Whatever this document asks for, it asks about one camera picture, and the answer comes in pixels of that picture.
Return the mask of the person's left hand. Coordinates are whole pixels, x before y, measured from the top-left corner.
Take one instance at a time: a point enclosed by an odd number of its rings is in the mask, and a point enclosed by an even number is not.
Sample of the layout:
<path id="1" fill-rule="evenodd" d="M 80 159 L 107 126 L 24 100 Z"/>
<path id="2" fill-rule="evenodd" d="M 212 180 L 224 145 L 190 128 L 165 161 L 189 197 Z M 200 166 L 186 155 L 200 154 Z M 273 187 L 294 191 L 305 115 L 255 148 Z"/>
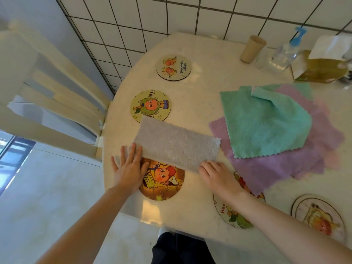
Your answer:
<path id="1" fill-rule="evenodd" d="M 120 195 L 129 197 L 135 193 L 142 184 L 143 177 L 140 177 L 140 166 L 142 161 L 142 146 L 137 146 L 138 164 L 129 164 L 129 154 L 125 155 L 125 146 L 121 146 L 120 166 L 117 173 L 114 174 L 113 189 L 116 189 Z"/>

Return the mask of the person's right hand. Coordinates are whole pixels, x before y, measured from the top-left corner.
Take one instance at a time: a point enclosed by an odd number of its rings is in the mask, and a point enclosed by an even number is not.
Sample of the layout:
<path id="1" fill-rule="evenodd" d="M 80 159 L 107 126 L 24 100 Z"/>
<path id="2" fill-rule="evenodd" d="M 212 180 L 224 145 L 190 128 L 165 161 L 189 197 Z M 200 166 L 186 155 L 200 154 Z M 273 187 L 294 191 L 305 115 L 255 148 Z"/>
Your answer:
<path id="1" fill-rule="evenodd" d="M 223 163 L 207 160 L 200 165 L 207 170 L 207 179 L 203 181 L 222 201 L 231 204 L 236 198 L 246 193 L 233 173 Z"/>

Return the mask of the grey textured cleaning cloth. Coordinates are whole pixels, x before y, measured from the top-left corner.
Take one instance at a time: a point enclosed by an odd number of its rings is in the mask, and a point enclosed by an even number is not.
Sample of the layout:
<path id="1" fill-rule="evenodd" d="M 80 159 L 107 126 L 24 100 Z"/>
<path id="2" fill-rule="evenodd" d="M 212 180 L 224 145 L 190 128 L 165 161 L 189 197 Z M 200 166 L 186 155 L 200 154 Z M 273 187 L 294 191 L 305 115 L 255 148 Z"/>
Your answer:
<path id="1" fill-rule="evenodd" d="M 202 162 L 215 161 L 220 138 L 143 117 L 134 142 L 144 158 L 197 173 Z"/>

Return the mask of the person's right forearm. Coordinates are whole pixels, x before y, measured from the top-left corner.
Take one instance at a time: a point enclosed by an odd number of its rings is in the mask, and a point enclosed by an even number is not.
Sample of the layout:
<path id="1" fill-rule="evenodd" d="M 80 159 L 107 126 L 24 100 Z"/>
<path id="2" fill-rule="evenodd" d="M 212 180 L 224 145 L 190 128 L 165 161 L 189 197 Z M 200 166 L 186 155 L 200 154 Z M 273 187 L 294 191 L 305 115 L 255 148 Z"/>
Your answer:
<path id="1" fill-rule="evenodd" d="M 293 264 L 352 264 L 352 250 L 247 192 L 220 190 L 218 195 Z"/>

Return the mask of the person's left forearm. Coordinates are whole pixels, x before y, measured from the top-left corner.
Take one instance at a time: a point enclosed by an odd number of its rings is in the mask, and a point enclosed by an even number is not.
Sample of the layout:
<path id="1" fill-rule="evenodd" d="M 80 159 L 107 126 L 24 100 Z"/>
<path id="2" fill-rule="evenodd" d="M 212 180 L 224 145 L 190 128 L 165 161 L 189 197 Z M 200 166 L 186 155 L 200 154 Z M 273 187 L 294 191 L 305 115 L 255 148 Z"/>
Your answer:
<path id="1" fill-rule="evenodd" d="M 122 206 L 138 188 L 110 188 L 35 264 L 93 264 Z"/>

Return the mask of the orange coaster red-capped figure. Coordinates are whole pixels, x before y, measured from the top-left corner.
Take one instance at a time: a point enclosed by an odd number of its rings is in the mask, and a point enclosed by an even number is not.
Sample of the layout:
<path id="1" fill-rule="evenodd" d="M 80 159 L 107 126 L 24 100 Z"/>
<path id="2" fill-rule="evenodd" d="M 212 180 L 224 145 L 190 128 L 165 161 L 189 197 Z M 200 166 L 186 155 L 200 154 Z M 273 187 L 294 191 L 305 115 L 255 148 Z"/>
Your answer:
<path id="1" fill-rule="evenodd" d="M 146 162 L 149 163 L 149 167 L 139 187 L 139 191 L 145 197 L 164 201 L 180 191 L 185 178 L 183 169 L 147 158 L 142 158 L 141 165 Z"/>

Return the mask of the yellow coaster green-hooded figure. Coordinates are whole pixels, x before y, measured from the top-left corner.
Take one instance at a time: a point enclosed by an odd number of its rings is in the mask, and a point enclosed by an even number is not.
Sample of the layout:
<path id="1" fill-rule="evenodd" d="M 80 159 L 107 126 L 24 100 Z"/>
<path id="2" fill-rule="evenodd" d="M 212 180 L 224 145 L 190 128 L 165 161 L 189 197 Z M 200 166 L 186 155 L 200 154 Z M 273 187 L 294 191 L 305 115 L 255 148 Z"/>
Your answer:
<path id="1" fill-rule="evenodd" d="M 145 90 L 138 93 L 131 101 L 130 114 L 135 121 L 143 117 L 165 120 L 171 112 L 171 99 L 158 90 Z"/>

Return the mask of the white coaster with green figure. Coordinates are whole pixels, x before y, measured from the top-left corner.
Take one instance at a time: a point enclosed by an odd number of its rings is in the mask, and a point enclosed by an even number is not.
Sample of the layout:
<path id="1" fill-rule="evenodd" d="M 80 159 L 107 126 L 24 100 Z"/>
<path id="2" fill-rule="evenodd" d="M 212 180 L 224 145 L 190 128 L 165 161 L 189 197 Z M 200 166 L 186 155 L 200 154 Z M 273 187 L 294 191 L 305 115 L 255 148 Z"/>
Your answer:
<path id="1" fill-rule="evenodd" d="M 258 195 L 254 195 L 253 192 L 247 186 L 244 178 L 241 177 L 239 175 L 239 173 L 236 171 L 233 171 L 232 173 L 233 173 L 235 179 L 240 184 L 240 186 L 246 192 L 248 192 L 252 196 L 255 196 L 258 200 L 266 203 L 265 196 L 262 192 Z M 240 213 L 235 211 L 233 208 L 231 208 L 231 206 L 224 203 L 218 196 L 213 195 L 213 202 L 214 202 L 214 206 L 215 206 L 218 214 L 227 224 L 229 224 L 235 228 L 241 228 L 244 230 L 254 228 L 254 226 L 251 222 L 249 222 L 245 217 L 243 217 Z"/>

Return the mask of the person's dark trousers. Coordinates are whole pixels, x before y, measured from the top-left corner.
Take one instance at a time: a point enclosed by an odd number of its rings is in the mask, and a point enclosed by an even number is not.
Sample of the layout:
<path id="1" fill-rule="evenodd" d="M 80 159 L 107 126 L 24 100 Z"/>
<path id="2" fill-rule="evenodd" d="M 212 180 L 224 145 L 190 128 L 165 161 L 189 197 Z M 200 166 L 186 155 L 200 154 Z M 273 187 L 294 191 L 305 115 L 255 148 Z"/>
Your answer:
<path id="1" fill-rule="evenodd" d="M 151 264 L 216 264 L 200 239 L 172 232 L 162 233 L 152 248 Z"/>

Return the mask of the cream wooden chair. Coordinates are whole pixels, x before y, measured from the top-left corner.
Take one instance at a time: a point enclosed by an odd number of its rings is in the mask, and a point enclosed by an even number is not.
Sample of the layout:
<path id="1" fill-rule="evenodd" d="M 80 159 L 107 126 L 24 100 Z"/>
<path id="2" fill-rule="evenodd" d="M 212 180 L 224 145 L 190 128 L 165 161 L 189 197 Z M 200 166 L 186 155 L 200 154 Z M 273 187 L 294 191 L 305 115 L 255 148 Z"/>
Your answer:
<path id="1" fill-rule="evenodd" d="M 38 69 L 39 55 L 94 98 L 101 108 Z M 95 144 L 16 114 L 8 107 L 16 96 L 82 125 L 96 136 Z M 110 103 L 87 75 L 37 31 L 18 20 L 0 31 L 0 130 L 101 162 L 102 131 Z"/>

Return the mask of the cream coaster two orange figures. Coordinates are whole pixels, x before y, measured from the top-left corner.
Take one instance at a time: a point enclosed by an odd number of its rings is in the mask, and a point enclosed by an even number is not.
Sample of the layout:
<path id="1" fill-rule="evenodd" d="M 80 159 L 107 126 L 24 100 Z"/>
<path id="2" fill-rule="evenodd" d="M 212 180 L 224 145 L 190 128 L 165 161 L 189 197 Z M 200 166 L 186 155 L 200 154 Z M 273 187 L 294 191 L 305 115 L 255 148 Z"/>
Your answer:
<path id="1" fill-rule="evenodd" d="M 188 77 L 192 71 L 192 62 L 179 54 L 167 54 L 155 63 L 157 74 L 169 81 L 179 81 Z"/>

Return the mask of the white coaster with brown rim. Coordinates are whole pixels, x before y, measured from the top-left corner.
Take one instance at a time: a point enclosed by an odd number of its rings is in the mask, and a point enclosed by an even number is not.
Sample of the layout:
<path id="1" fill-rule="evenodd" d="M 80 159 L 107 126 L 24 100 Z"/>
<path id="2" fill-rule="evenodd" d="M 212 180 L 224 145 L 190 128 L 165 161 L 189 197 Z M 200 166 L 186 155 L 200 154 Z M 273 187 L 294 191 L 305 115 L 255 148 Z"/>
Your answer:
<path id="1" fill-rule="evenodd" d="M 300 222 L 347 245 L 345 222 L 323 197 L 314 194 L 301 195 L 293 202 L 290 213 Z"/>

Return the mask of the clear drinking glass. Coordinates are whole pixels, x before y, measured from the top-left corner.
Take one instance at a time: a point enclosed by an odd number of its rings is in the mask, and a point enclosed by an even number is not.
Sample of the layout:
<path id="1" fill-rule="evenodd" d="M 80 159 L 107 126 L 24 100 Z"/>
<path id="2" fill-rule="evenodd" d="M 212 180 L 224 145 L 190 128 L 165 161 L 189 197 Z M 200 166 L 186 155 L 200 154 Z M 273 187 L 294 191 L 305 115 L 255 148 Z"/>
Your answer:
<path id="1" fill-rule="evenodd" d="M 274 48 L 268 48 L 267 46 L 265 46 L 254 60 L 254 67 L 258 69 L 266 68 L 274 52 Z"/>

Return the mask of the pink cleaning cloth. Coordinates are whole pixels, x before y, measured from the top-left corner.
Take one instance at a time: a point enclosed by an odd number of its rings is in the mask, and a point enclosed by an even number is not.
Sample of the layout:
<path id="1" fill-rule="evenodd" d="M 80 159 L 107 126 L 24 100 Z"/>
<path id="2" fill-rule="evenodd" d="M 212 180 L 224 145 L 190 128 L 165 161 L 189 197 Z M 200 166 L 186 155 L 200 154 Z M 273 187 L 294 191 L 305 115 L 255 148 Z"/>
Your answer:
<path id="1" fill-rule="evenodd" d="M 337 149 L 345 140 L 344 134 L 332 125 L 326 102 L 319 99 L 311 101 L 308 112 L 313 119 L 307 138 L 310 155 L 304 158 L 306 166 L 293 175 L 296 180 L 302 180 L 309 173 L 322 174 L 325 168 L 340 168 Z"/>

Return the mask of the clear bottle with blue pump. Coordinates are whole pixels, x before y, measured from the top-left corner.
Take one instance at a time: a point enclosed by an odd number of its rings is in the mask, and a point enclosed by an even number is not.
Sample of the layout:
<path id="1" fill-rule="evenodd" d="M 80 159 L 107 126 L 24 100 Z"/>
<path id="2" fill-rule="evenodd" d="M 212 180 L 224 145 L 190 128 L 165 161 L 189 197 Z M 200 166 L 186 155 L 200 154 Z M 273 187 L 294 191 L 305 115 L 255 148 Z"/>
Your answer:
<path id="1" fill-rule="evenodd" d="M 286 70 L 300 51 L 302 37 L 307 33 L 304 27 L 296 27 L 297 35 L 288 43 L 281 45 L 269 59 L 269 67 L 277 71 Z"/>

